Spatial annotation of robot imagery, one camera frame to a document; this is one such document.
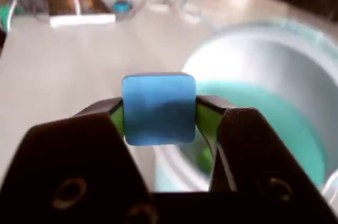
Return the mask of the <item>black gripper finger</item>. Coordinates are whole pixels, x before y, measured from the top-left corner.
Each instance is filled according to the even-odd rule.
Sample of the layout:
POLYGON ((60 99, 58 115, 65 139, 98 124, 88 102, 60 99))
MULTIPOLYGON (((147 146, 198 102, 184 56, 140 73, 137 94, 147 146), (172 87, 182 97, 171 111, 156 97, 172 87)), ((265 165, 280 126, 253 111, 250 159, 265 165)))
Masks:
POLYGON ((216 135, 209 193, 214 223, 337 223, 337 216, 266 118, 218 96, 198 96, 203 136, 216 135))
POLYGON ((158 223, 111 116, 121 98, 31 127, 1 187, 1 223, 158 223))

